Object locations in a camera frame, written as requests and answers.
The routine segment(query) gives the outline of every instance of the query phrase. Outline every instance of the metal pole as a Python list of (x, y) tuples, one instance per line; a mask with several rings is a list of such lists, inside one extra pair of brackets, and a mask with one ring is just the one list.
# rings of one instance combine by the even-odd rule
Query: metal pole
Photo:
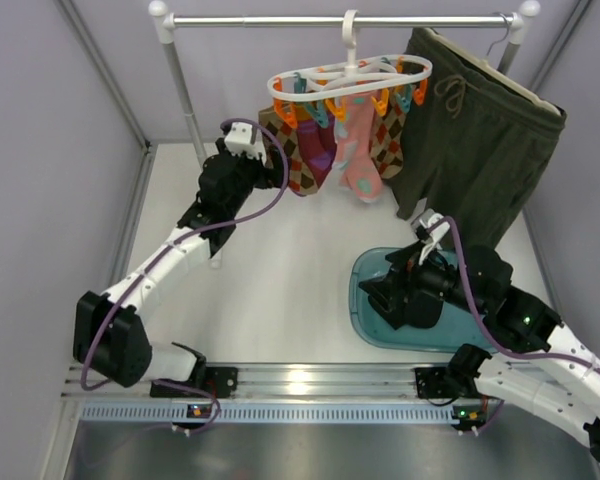
[[(344, 17), (190, 17), (173, 15), (173, 26), (182, 27), (341, 27)], [(410, 17), (356, 16), (353, 26), (380, 28), (505, 28), (512, 25), (514, 15), (445, 15)]]
[(540, 2), (537, 0), (526, 0), (520, 5), (518, 13), (514, 18), (514, 22), (511, 25), (511, 35), (509, 35), (509, 43), (505, 48), (500, 63), (498, 64), (498, 71), (506, 74), (513, 63), (513, 59), (518, 53), (518, 49), (527, 36), (529, 28), (533, 23), (533, 19), (540, 14)]
[(100, 74), (100, 78), (107, 87), (111, 98), (118, 106), (120, 113), (126, 120), (127, 125), (129, 126), (129, 129), (131, 130), (131, 133), (135, 137), (136, 141), (140, 145), (140, 148), (143, 152), (147, 152), (149, 142), (147, 141), (147, 138), (142, 132), (142, 128), (140, 128), (140, 124), (134, 116), (133, 111), (129, 106), (129, 102), (127, 102), (127, 99), (122, 93), (122, 89), (116, 82), (116, 79), (111, 73), (111, 69), (105, 62), (104, 57), (100, 52), (100, 49), (98, 48), (98, 45), (96, 44), (95, 40), (93, 39), (93, 36), (91, 35), (91, 32), (89, 31), (87, 25), (82, 19), (80, 12), (71, 0), (55, 0), (55, 4), (58, 6), (62, 14), (64, 14), (65, 18), (69, 22), (69, 25), (73, 28), (74, 32), (76, 33), (78, 40), (80, 41), (82, 47), (87, 53), (87, 57), (89, 58), (89, 60), (91, 60), (96, 71)]
[(500, 58), (500, 63), (498, 64), (498, 71), (500, 73), (504, 73), (505, 75), (511, 68), (511, 64), (513, 63), (513, 59), (518, 53), (518, 49), (520, 45), (515, 43), (507, 43), (507, 47), (504, 49), (504, 53), (502, 54), (502, 58)]
[(200, 164), (200, 167), (202, 167), (202, 164), (207, 159), (207, 150), (202, 141), (200, 127), (198, 126), (195, 113), (193, 113), (193, 105), (191, 105), (189, 89), (187, 88), (187, 82), (182, 73), (182, 65), (180, 64), (178, 50), (174, 43), (173, 32), (165, 25), (171, 17), (169, 9), (164, 2), (155, 0), (149, 5), (149, 14), (153, 17), (156, 32), (158, 33), (158, 39), (160, 40), (167, 57), (169, 70), (171, 70), (171, 76), (173, 77), (173, 82), (175, 83), (178, 97), (180, 98), (180, 106), (182, 107), (182, 113), (184, 113), (184, 120), (187, 123), (189, 135), (191, 135), (193, 148), (196, 150), (198, 163)]
[(182, 106), (182, 112), (184, 113), (184, 120), (187, 122), (187, 129), (189, 135), (191, 135), (191, 141), (193, 142), (193, 148), (196, 150), (196, 156), (198, 157), (198, 163), (200, 166), (207, 159), (207, 150), (204, 147), (202, 141), (202, 135), (200, 134), (200, 127), (196, 120), (196, 115), (193, 113), (193, 105), (191, 105), (191, 97), (189, 96), (189, 89), (182, 73), (182, 66), (180, 64), (180, 57), (178, 57), (178, 50), (176, 50), (175, 43), (167, 43), (163, 45), (164, 53), (167, 56), (167, 62), (169, 63), (169, 70), (173, 76), (173, 81), (178, 91), (178, 97), (180, 97), (180, 105)]
[(560, 33), (554, 40), (551, 48), (547, 52), (547, 55), (544, 57), (542, 62), (540, 63), (540, 68), (533, 76), (533, 80), (531, 81), (531, 85), (529, 89), (533, 92), (537, 92), (542, 88), (544, 81), (551, 69), (555, 66), (556, 62), (560, 55), (562, 55), (563, 50), (567, 46), (569, 39), (575, 32), (578, 25), (584, 18), (585, 14), (589, 10), (589, 7), (593, 3), (593, 0), (579, 0), (578, 3), (573, 8), (571, 15), (563, 25)]

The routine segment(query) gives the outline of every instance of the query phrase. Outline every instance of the olive green pants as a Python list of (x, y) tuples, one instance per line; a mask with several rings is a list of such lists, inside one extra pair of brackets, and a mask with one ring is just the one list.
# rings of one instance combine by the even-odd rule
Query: olive green pants
[(404, 167), (387, 183), (400, 218), (426, 197), (428, 208), (456, 220), (463, 244), (495, 247), (538, 184), (566, 114), (534, 105), (431, 33), (414, 29), (407, 47), (433, 72), (402, 131)]

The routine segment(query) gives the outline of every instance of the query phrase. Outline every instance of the white floor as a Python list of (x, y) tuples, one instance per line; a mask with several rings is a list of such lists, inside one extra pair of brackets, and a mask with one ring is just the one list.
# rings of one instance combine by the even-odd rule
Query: white floor
[[(136, 267), (166, 238), (198, 189), (191, 145), (161, 145), (131, 255)], [(415, 240), (395, 217), (390, 193), (365, 205), (337, 188), (333, 172), (317, 195), (287, 192), (271, 212), (240, 225), (219, 270), (201, 267), (148, 322), (152, 339), (178, 341), (213, 362), (429, 362), (445, 355), (383, 350), (354, 332), (347, 301), (356, 258), (373, 247)], [(275, 192), (256, 191), (241, 214)], [(548, 301), (526, 225), (520, 217), (498, 248), (514, 266), (514, 283)]]

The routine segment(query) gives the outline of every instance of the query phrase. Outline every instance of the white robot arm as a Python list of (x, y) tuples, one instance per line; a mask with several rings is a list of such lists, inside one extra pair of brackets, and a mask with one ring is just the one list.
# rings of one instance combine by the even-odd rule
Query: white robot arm
[(264, 167), (251, 124), (236, 122), (224, 133), (216, 142), (219, 153), (203, 166), (195, 202), (163, 244), (121, 282), (78, 301), (73, 355), (85, 365), (83, 388), (94, 388), (86, 385), (89, 368), (124, 387), (164, 378), (200, 387), (204, 356), (176, 343), (151, 343), (146, 322), (189, 272), (226, 243), (236, 223), (258, 215), (235, 220), (253, 189), (280, 188), (287, 175), (279, 157), (279, 165)]
[[(449, 227), (458, 267), (435, 249)], [(468, 344), (460, 347), (444, 374), (445, 386), (450, 387), (446, 391), (455, 397), (487, 395), (517, 405), (572, 435), (600, 462), (600, 360), (554, 310), (511, 285), (513, 268), (493, 249), (476, 246), (463, 252), (453, 219), (427, 211), (415, 230), (418, 242), (387, 255), (387, 275), (360, 283), (371, 306), (394, 328), (435, 324), (436, 319), (409, 318), (412, 310), (405, 305), (421, 294), (471, 312), (499, 353), (492, 356)], [(516, 371), (506, 360), (531, 362), (558, 385)]]

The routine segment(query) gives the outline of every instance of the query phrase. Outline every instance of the white panel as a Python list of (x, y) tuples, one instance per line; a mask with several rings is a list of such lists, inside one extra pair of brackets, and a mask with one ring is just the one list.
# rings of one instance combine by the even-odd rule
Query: white panel
[(529, 214), (560, 313), (600, 357), (600, 2), (542, 93), (569, 117)]
[[(179, 14), (342, 15), (355, 8), (361, 15), (450, 15), (514, 12), (521, 0), (171, 0)], [(511, 76), (528, 82), (575, 0), (542, 0), (542, 13), (522, 45)], [(98, 44), (120, 82), (138, 120), (152, 139), (188, 139), (178, 96), (148, 14), (148, 0), (76, 0)], [(478, 55), (502, 38), (504, 30), (441, 30)], [(266, 80), (279, 72), (346, 60), (337, 28), (178, 30), (176, 45), (203, 136), (219, 132), (229, 117), (256, 118), (271, 104)], [(401, 53), (409, 29), (364, 29), (359, 56)], [(504, 44), (491, 53), (497, 62)]]
[(41, 466), (76, 301), (105, 287), (139, 162), (54, 3), (0, 1), (0, 480)]

